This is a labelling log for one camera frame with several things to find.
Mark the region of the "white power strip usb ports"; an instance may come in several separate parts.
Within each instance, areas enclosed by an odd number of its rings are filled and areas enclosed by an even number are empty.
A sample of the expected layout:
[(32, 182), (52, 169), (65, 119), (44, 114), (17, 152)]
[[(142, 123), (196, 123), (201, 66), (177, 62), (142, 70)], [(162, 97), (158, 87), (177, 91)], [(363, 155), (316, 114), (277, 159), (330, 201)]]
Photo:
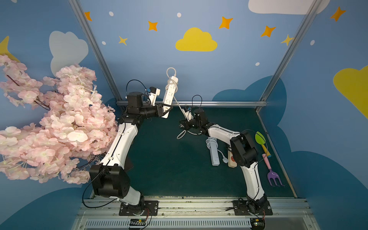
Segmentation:
[[(168, 74), (168, 71), (169, 70), (173, 70), (174, 71), (174, 75), (173, 76), (169, 76)], [(176, 77), (176, 69), (173, 68), (173, 67), (169, 67), (167, 70), (166, 70), (166, 75), (167, 77), (169, 78), (168, 79), (168, 82), (167, 82), (167, 85), (165, 87), (165, 95), (164, 95), (164, 98), (163, 98), (163, 104), (168, 104), (168, 105), (172, 105), (172, 102), (173, 100), (175, 100), (176, 104), (179, 106), (180, 108), (180, 111), (182, 112), (182, 114), (184, 115), (184, 111), (177, 99), (175, 98), (174, 94), (177, 92), (178, 90), (178, 78)]]

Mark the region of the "white power strip with cord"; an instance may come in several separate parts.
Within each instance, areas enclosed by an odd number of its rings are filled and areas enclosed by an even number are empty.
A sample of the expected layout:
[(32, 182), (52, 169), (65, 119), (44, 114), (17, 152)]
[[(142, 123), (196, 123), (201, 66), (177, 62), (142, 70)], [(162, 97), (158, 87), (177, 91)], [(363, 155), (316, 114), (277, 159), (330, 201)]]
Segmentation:
[(224, 163), (229, 162), (228, 158), (225, 157), (223, 152), (218, 149), (218, 143), (217, 143), (216, 138), (208, 137), (207, 140), (206, 140), (206, 145), (207, 145), (207, 148), (210, 151), (212, 166), (219, 166), (220, 165), (220, 160), (219, 160), (219, 155), (218, 155), (219, 153), (222, 155), (222, 161)]

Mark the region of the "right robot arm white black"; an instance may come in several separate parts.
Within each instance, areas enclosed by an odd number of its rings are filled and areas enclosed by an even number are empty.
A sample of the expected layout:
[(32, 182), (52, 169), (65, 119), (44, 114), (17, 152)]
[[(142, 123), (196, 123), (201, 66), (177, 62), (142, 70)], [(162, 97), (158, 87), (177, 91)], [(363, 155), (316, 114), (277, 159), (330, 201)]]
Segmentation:
[(253, 213), (267, 204), (267, 197), (262, 188), (258, 171), (258, 152), (254, 138), (248, 131), (237, 132), (209, 122), (202, 108), (192, 114), (188, 107), (182, 112), (185, 119), (180, 121), (184, 130), (198, 129), (200, 134), (216, 138), (230, 146), (231, 153), (237, 165), (241, 168), (247, 187), (247, 201)]

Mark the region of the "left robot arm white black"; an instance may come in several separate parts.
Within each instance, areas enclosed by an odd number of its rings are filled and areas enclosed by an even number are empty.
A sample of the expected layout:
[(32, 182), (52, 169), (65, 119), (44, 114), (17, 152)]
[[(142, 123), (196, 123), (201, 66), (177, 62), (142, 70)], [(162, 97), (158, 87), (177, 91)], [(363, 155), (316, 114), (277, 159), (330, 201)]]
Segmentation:
[(128, 105), (120, 118), (118, 132), (110, 149), (101, 162), (89, 170), (96, 195), (114, 197), (127, 205), (143, 207), (143, 196), (131, 187), (125, 162), (143, 121), (151, 117), (167, 118), (173, 108), (174, 93), (166, 92), (163, 103), (155, 103), (154, 93), (149, 93), (149, 98), (152, 102), (144, 104), (142, 93), (128, 94)]

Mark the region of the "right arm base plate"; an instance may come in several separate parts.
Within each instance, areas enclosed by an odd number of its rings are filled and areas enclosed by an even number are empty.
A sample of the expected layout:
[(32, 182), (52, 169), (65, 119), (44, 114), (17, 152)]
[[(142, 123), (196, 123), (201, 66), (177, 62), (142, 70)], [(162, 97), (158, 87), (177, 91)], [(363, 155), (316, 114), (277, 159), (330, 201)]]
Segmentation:
[(233, 210), (236, 216), (272, 216), (273, 211), (268, 201), (259, 206), (259, 202), (233, 200)]

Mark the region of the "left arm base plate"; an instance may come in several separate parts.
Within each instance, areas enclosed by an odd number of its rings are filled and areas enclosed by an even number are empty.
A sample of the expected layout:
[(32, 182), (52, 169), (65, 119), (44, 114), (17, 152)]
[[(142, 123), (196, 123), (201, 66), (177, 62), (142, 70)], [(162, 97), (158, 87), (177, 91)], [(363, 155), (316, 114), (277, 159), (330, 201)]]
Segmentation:
[(159, 208), (158, 200), (140, 201), (138, 205), (122, 203), (119, 209), (120, 216), (157, 216)]

